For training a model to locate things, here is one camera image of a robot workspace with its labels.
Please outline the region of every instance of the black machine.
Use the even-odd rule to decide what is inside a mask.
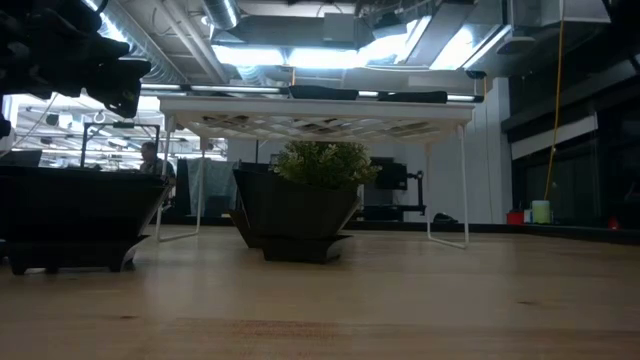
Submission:
[[[372,187],[365,187],[365,197],[367,191],[380,191],[388,190],[389,196],[392,198],[391,191],[408,189],[408,180],[417,180],[418,185],[418,204],[417,205],[398,205],[398,204],[377,204],[377,205],[365,205],[361,212],[356,214],[356,217],[363,217],[368,221],[404,221],[405,212],[419,212],[420,215],[424,215],[426,206],[423,202],[423,190],[422,190],[422,178],[424,173],[418,171],[416,174],[410,174],[407,172],[407,166],[393,162],[392,158],[371,158],[373,165],[379,166],[381,169],[378,172],[375,183]]]
[[[38,167],[42,150],[11,151],[0,157],[0,166],[26,166]]]
[[[129,44],[98,34],[100,13],[82,0],[0,2],[0,96],[53,92],[78,97],[82,89],[114,113],[134,117],[140,78],[151,70],[143,60],[120,60]],[[0,138],[10,124],[0,118]]]

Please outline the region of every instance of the table surface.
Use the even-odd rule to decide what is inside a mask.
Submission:
[[[191,227],[166,227],[165,233]],[[145,241],[134,272],[11,275],[3,359],[635,359],[640,247],[353,232],[340,261],[268,263],[234,228]],[[438,234],[459,239],[460,234]]]
[[[160,110],[205,138],[434,143],[472,104],[161,96]]]

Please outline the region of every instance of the white metal table leg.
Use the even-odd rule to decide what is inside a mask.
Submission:
[[[469,246],[469,216],[468,216],[468,203],[467,203],[467,173],[466,173],[466,161],[464,153],[464,128],[458,126],[457,129],[458,138],[460,139],[460,163],[462,168],[462,197],[464,203],[464,243],[455,243],[448,240],[438,239],[431,235],[431,145],[425,145],[425,155],[427,158],[427,238],[431,241],[437,242],[442,245],[452,246],[459,249],[466,249]]]
[[[469,203],[467,199],[467,163],[465,160],[464,140],[465,129],[458,125],[458,138],[460,139],[460,159],[462,167],[462,197],[464,198],[464,246],[469,246]]]
[[[167,159],[169,158],[169,141],[171,140],[171,131],[169,131],[168,129],[173,129],[173,126],[175,124],[172,124],[170,126],[165,126],[165,129],[167,129],[167,142],[165,145],[165,150],[164,150],[164,164],[162,164],[162,175],[164,176],[166,174],[167,171]],[[160,209],[158,210],[158,215],[157,215],[157,221],[156,221],[156,239],[158,240],[158,242],[169,242],[169,241],[173,241],[173,240],[179,240],[179,239],[184,239],[186,237],[191,237],[191,236],[196,236],[198,235],[199,231],[200,231],[200,218],[201,218],[201,213],[202,213],[202,196],[203,196],[203,187],[204,187],[204,155],[205,155],[205,150],[207,149],[206,147],[206,143],[209,141],[209,139],[200,139],[200,149],[202,150],[202,158],[200,161],[200,178],[198,179],[198,183],[200,188],[198,189],[198,214],[196,216],[196,231],[193,232],[189,232],[189,233],[183,233],[183,234],[177,234],[177,235],[171,235],[171,236],[167,236],[167,237],[161,237],[160,236],[160,222],[162,219],[162,206],[160,207]]]
[[[162,176],[165,176],[167,174],[167,160],[169,159],[169,144],[171,141],[171,128],[168,128],[167,126],[165,126],[165,130],[167,132],[167,136],[165,138],[165,145],[164,145],[164,157],[163,157],[164,161],[162,162]],[[158,207],[158,213],[156,214],[156,240],[157,241],[160,241],[160,224],[162,223],[162,202],[160,203],[160,207]]]
[[[200,218],[202,217],[202,197],[204,196],[204,148],[200,158],[200,179],[198,179],[198,215],[196,217],[196,233],[200,232]]]

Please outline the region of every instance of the red object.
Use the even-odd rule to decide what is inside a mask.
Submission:
[[[524,211],[511,211],[507,213],[508,225],[524,225]]]
[[[615,216],[609,218],[609,229],[620,230],[620,224],[618,223],[618,219]]]

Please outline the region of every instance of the fluorescent light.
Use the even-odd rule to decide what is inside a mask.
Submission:
[[[180,85],[142,84],[142,90],[180,90]]]
[[[123,147],[129,146],[129,143],[122,139],[107,139],[107,141],[117,146],[123,146]]]
[[[14,149],[17,151],[27,151],[27,150],[42,150],[45,154],[60,154],[60,155],[81,155],[82,150],[55,150],[55,149]],[[101,151],[101,150],[87,150],[86,155],[120,155],[120,156],[136,156],[140,157],[140,153],[137,151]],[[193,153],[174,153],[169,154],[171,158],[187,158],[187,159],[195,159],[202,157],[202,154],[193,154]],[[223,160],[220,155],[217,154],[205,154],[204,157],[210,159],[218,159]]]
[[[282,52],[277,48],[212,46],[218,60],[235,66],[284,65]]]
[[[252,87],[252,86],[207,86],[194,85],[193,91],[219,91],[230,93],[258,93],[258,94],[279,94],[280,89],[275,87]]]
[[[447,101],[473,102],[476,99],[473,95],[447,95]]]
[[[407,32],[410,33],[407,41],[404,44],[404,48],[398,53],[396,56],[395,63],[399,64],[407,60],[413,48],[416,47],[418,41],[424,34],[424,31],[427,29],[427,25],[431,21],[431,16],[423,16],[420,20],[414,20],[407,24]]]
[[[289,65],[312,69],[352,69],[366,65],[355,50],[297,48],[289,56]]]
[[[404,49],[409,34],[390,35],[374,40],[369,45],[358,50],[358,56],[368,63],[370,60],[385,59],[398,54]]]
[[[469,61],[467,61],[462,67],[466,70],[473,66],[478,60],[480,60],[491,48],[493,48],[498,41],[502,40],[505,35],[507,35],[511,31],[511,25],[506,25],[496,36],[491,39],[486,45],[484,45]]]
[[[431,70],[457,70],[473,54],[473,35],[463,26],[429,66]]]
[[[377,97],[378,96],[378,92],[377,91],[358,91],[358,96],[362,96],[362,97]]]

